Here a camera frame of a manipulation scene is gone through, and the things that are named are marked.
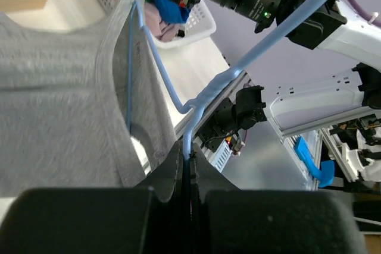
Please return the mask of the light blue hanger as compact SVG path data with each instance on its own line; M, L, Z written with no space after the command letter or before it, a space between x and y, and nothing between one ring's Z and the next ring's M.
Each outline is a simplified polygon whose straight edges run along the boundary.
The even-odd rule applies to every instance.
M185 162L188 162L191 157L192 151L192 135L194 128L199 123L204 113L207 104L210 103L232 80L236 79L238 75L246 69L247 66L252 64L259 56L269 50L275 43L281 38L289 34L293 29L306 20L312 13L320 8L327 0L306 0L296 11L294 11L286 20L278 25L273 31L271 31L264 39L262 39L257 45L255 45L247 54L245 54L238 63L216 75L208 85L197 95L197 97L188 100L185 104L182 104L179 97L168 77L168 74L163 66L161 58L155 47L154 41L150 35L149 29L144 25L143 11L140 3L135 0L132 5L131 12L138 12L138 24L139 29L145 33L148 40L149 47L151 48L155 62L158 67L158 71L161 74L164 85L171 97L174 106L181 114L188 113L191 109L194 110L191 120L187 123L185 132L183 134L183 158Z

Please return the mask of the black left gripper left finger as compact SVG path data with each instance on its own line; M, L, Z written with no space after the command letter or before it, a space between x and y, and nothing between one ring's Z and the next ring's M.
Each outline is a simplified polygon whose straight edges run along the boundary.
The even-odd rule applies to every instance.
M23 192L1 224L2 253L182 253L182 143L137 186Z

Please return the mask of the mauve pink tank top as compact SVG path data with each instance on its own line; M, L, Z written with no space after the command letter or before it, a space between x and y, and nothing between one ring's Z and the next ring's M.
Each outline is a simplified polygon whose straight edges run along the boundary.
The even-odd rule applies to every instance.
M145 23L151 34L162 42L170 42L174 38L184 38L185 29L181 24L168 24L162 20L159 11L152 3L144 4Z

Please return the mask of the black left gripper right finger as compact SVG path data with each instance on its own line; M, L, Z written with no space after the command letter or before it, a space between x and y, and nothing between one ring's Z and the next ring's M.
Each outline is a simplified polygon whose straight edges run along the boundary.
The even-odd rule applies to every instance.
M352 212L333 194L241 190L198 145L190 160L193 253L366 253Z

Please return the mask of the grey tank top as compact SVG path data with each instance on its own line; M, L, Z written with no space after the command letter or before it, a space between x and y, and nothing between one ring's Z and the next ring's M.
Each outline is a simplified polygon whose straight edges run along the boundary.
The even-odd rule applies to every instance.
M175 142L134 0L70 33L1 15L1 196L34 187L132 187Z

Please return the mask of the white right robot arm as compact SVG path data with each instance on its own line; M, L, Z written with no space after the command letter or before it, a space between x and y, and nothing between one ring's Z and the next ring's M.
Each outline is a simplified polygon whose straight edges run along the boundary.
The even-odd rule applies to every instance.
M200 0L171 0L190 8ZM380 108L380 29L340 0L211 0L255 22L255 32L276 28L238 63L215 76L188 105L200 118L206 104L283 37L308 49L325 49L357 60L359 71L281 87L269 104L250 102L238 121L275 121L283 135L328 126Z

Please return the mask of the blue tank top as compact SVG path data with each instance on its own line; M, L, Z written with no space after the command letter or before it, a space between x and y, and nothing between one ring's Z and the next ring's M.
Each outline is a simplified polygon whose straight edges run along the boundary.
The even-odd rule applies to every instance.
M182 8L170 0L152 0L162 20L168 24L185 24L191 9Z

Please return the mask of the white perforated plastic basket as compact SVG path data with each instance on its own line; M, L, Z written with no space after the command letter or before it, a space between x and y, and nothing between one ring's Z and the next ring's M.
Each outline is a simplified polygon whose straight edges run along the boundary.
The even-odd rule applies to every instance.
M98 0L108 14L116 6L118 0ZM161 9L152 0L147 0L144 6L148 28L160 49L172 49L185 46L206 37L216 31L216 23L205 1L201 0L190 11L184 24L168 24L162 18Z

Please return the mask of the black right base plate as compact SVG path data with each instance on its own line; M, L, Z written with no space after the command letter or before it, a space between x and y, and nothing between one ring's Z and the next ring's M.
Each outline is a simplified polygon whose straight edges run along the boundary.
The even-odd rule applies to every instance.
M199 128L196 136L201 140L201 148L215 152L225 138L238 130L236 105L229 98L224 98Z

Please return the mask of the aluminium mounting rail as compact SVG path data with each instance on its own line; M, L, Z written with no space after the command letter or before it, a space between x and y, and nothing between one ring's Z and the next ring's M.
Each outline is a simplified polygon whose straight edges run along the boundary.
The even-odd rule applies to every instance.
M207 121L210 114L217 108L219 103L224 98L230 98L230 100L232 102L234 102L235 101L234 100L235 93L238 90L240 90L241 88L247 87L248 83L250 83L250 82L251 82L251 79L250 79L248 73L246 71L242 72L236 80L234 80L227 87L225 87L223 89L223 91L207 106L207 108L205 109L204 114L202 116L202 120L199 122L199 124L197 125L195 130L199 130L199 128ZM181 119L180 119L180 121L176 120L176 125L174 126L174 130L175 130L175 134L176 134L177 139L181 138L182 135L184 134L186 124L190 121L190 119L192 117L192 111L186 115L179 114L179 116L181 117ZM214 152L212 152L211 150L208 150L206 148L203 148L202 151L209 161ZM142 166L143 166L143 170L145 172L145 175L150 174L151 173L151 164L148 161L147 155L145 154L145 152L142 149L139 149L139 155L141 156L140 158L142 158L141 161L142 161Z

